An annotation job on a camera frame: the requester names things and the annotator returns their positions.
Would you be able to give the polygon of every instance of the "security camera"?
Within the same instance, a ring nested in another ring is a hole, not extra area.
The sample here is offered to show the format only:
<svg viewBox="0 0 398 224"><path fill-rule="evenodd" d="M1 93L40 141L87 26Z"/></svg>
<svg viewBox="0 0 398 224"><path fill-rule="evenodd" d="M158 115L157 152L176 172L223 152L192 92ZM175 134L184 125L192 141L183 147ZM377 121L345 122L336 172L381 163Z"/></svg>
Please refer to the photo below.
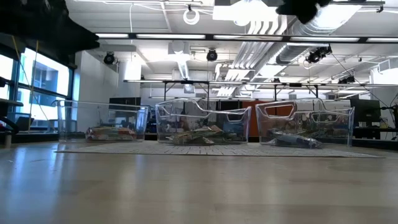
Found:
<svg viewBox="0 0 398 224"><path fill-rule="evenodd" d="M107 65L113 65L116 63L116 59L114 57L114 52L107 52L104 57L104 63Z"/></svg>
<svg viewBox="0 0 398 224"><path fill-rule="evenodd" d="M210 49L209 52L207 53L207 61L209 62L214 62L217 60L217 52L216 49Z"/></svg>

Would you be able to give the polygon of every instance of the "cable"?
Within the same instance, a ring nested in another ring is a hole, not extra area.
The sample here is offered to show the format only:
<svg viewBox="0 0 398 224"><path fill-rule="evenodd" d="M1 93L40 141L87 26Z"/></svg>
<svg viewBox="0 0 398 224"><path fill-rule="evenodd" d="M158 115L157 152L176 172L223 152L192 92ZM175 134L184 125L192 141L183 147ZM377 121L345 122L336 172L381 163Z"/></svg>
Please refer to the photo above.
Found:
<svg viewBox="0 0 398 224"><path fill-rule="evenodd" d="M130 18L130 32L132 32L132 21L131 21L131 8L134 4L131 4L129 9L129 18Z"/></svg>
<svg viewBox="0 0 398 224"><path fill-rule="evenodd" d="M359 11L356 11L356 12L376 12L377 13L376 10L359 10ZM389 12L389 13L398 14L398 11L391 11L391 10L383 10L382 12Z"/></svg>
<svg viewBox="0 0 398 224"><path fill-rule="evenodd" d="M211 11L211 10L202 10L202 9L198 9L198 11L199 12L201 12L201 13L203 13L203 14L207 14L207 15L213 15L213 13L209 13L209 12L206 12L206 11Z"/></svg>
<svg viewBox="0 0 398 224"><path fill-rule="evenodd" d="M19 64L21 64L21 59L20 59L20 57L19 57L17 42L15 41L15 37L14 37L14 36L11 36L11 37L12 37L12 41L13 41L13 43L14 43L15 51L16 51L16 53L17 53L18 62L19 62ZM24 69L23 66L21 66L21 68L22 68L22 71L24 72L27 85L30 86L29 80L28 80L27 75L26 75L26 72L25 72L25 69ZM45 116L45 119L48 121L49 119L48 119L47 115L45 115L45 113L44 113L44 111L43 111L43 108L42 108L42 105L40 105L40 103L39 103L39 100L37 99L37 97L36 97L33 93L31 93L31 94L32 94L32 96L35 98L35 100L36 100L36 102L37 102L37 104L38 104L40 110L42 111L43 115Z"/></svg>
<svg viewBox="0 0 398 224"><path fill-rule="evenodd" d="M145 6L143 4L133 4L133 5L144 7L144 8L147 8L147 9L156 10L156 11L185 11L186 10L186 9L155 9L155 8L152 8L152 7Z"/></svg>
<svg viewBox="0 0 398 224"><path fill-rule="evenodd" d="M195 13L195 17L192 19L188 19L188 13L189 12L194 12ZM191 11L189 11L189 9L187 9L184 12L184 15L182 16L182 19L184 19L184 22L188 25L195 25L199 22L200 20L200 15L199 15L199 11L197 11L196 9L192 9Z"/></svg>
<svg viewBox="0 0 398 224"><path fill-rule="evenodd" d="M343 67L343 69L344 70L346 70L346 72L347 73L349 73L348 72L348 70L340 63L340 61L335 57L335 55L333 54L333 53L331 53L332 54L332 56L336 59L336 61ZM366 90L366 91L368 91L373 97L375 97L376 99L378 99L382 104L384 104L384 106L386 106L386 107L388 107L382 100L380 100L375 94L373 94L371 91L369 91L365 86L363 86L363 88ZM390 115L391 115L391 118L392 118L392 122L394 122L394 126L395 126L395 119L394 119L394 115L392 114L392 112L391 112L391 110L389 110L390 111Z"/></svg>
<svg viewBox="0 0 398 224"><path fill-rule="evenodd" d="M28 127L27 127L27 132L28 133L30 133L30 121L31 121L31 119L32 119L32 106L33 106L33 86L34 86L34 80L35 80L35 78L36 78L36 62L37 62L37 50L39 49L39 41L38 40L36 40L36 54L35 54L35 63L33 64L33 67L34 67L34 71L33 71L33 83L32 83L32 86L30 87L30 102L31 102L31 104L30 104L30 113L29 113L29 123L28 123Z"/></svg>

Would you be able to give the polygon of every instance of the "bin handle cutout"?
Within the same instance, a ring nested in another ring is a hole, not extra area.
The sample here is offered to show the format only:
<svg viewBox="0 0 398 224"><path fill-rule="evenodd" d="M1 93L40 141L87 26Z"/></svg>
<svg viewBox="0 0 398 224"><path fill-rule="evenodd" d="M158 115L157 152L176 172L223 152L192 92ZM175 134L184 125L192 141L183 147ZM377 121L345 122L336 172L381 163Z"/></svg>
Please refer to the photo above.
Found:
<svg viewBox="0 0 398 224"><path fill-rule="evenodd" d="M272 108L277 109L277 108L281 108L281 107L291 107L291 110L290 110L290 113L289 113L288 116L270 115L270 114L267 112L268 109L272 109ZM268 107L265 107L265 108L264 108L264 112L265 112L265 114L266 114L269 118L271 118L271 119L290 118L290 117L293 115L293 113L294 113L294 105L287 104L287 105L268 106Z"/></svg>

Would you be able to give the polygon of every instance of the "fluorescent light fixture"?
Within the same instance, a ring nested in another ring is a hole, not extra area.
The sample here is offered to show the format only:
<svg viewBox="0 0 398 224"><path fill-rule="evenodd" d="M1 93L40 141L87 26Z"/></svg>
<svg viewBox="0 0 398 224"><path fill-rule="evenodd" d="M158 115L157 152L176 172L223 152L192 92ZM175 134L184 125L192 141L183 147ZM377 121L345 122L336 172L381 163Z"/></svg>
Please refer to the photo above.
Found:
<svg viewBox="0 0 398 224"><path fill-rule="evenodd" d="M358 37L291 37L290 41L357 42Z"/></svg>
<svg viewBox="0 0 398 224"><path fill-rule="evenodd" d="M247 84L250 84L250 85L275 85L275 84L278 84L278 83L270 83L270 82L263 82L263 83L261 83L261 82L248 82Z"/></svg>
<svg viewBox="0 0 398 224"><path fill-rule="evenodd" d="M99 38L129 38L129 34L96 34Z"/></svg>
<svg viewBox="0 0 398 224"><path fill-rule="evenodd" d="M201 34L137 34L138 39L205 39Z"/></svg>
<svg viewBox="0 0 398 224"><path fill-rule="evenodd" d="M241 85L243 82L217 82L217 81L210 81L210 84L232 84L232 85Z"/></svg>
<svg viewBox="0 0 398 224"><path fill-rule="evenodd" d="M181 5L181 4L194 4L194 5L202 5L201 1L156 1L156 0L75 0L76 2L102 2L105 4L131 4L131 3L142 3L142 4L174 4L174 5Z"/></svg>
<svg viewBox="0 0 398 224"><path fill-rule="evenodd" d="M216 40L268 40L268 41L278 41L282 40L282 37L278 36L261 36L261 35L214 35Z"/></svg>
<svg viewBox="0 0 398 224"><path fill-rule="evenodd" d="M148 98L149 98L149 99L161 99L161 100L163 100L163 99L164 99L164 96L149 96ZM176 99L176 98L178 98L178 97L166 96L166 100L167 100L167 99Z"/></svg>
<svg viewBox="0 0 398 224"><path fill-rule="evenodd" d="M329 47L329 44L324 43L286 43L288 46L297 46L297 47Z"/></svg>
<svg viewBox="0 0 398 224"><path fill-rule="evenodd" d="M393 37L380 37L380 38L368 38L367 42L398 42L398 38L393 38Z"/></svg>
<svg viewBox="0 0 398 224"><path fill-rule="evenodd" d="M161 80L124 80L125 82L134 82L134 83L162 83Z"/></svg>

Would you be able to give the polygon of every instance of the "black object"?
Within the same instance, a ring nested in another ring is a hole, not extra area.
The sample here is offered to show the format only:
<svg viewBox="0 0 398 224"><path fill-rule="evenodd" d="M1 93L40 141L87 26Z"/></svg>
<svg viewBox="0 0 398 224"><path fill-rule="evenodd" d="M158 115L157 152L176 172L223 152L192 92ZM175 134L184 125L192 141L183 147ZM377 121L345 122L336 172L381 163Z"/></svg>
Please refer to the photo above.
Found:
<svg viewBox="0 0 398 224"><path fill-rule="evenodd" d="M215 49L210 49L209 52L207 53L207 61L209 62L214 62L217 60L217 52Z"/></svg>
<svg viewBox="0 0 398 224"><path fill-rule="evenodd" d="M62 57L100 46L97 35L69 18L65 0L22 2L0 1L0 32L43 41Z"/></svg>
<svg viewBox="0 0 398 224"><path fill-rule="evenodd" d="M356 138L380 139L380 133L398 133L397 128L354 128L353 136Z"/></svg>
<svg viewBox="0 0 398 224"><path fill-rule="evenodd" d="M351 107L355 107L354 127L359 122L366 122L366 126L372 126L372 122L380 122L381 111L378 100L350 99Z"/></svg>
<svg viewBox="0 0 398 224"><path fill-rule="evenodd" d="M329 47L319 47L315 51L311 51L310 55L305 59L308 63L317 63L326 55L331 54L332 50L329 45Z"/></svg>
<svg viewBox="0 0 398 224"><path fill-rule="evenodd" d="M347 84L347 83L354 83L354 82L355 82L355 77L352 75L338 80L338 84Z"/></svg>
<svg viewBox="0 0 398 224"><path fill-rule="evenodd" d="M12 122L10 119L7 119L6 116L8 114L8 107L9 106L23 106L24 104L21 102L11 101L11 100L4 100L0 99L0 121L6 123L12 129L9 129L5 126L0 126L0 133L12 133L17 134L19 132L19 128L17 124Z"/></svg>
<svg viewBox="0 0 398 224"><path fill-rule="evenodd" d="M306 24L317 14L317 4L325 7L329 2L331 0L284 0L284 4L276 9L276 13L296 16L302 24Z"/></svg>
<svg viewBox="0 0 398 224"><path fill-rule="evenodd" d="M116 62L114 52L107 52L104 57L104 63L107 65L113 65Z"/></svg>
<svg viewBox="0 0 398 224"><path fill-rule="evenodd" d="M29 125L32 125L33 121L34 118L31 118L29 124L29 117L20 116L16 122L16 125L20 131L27 131L29 129Z"/></svg>

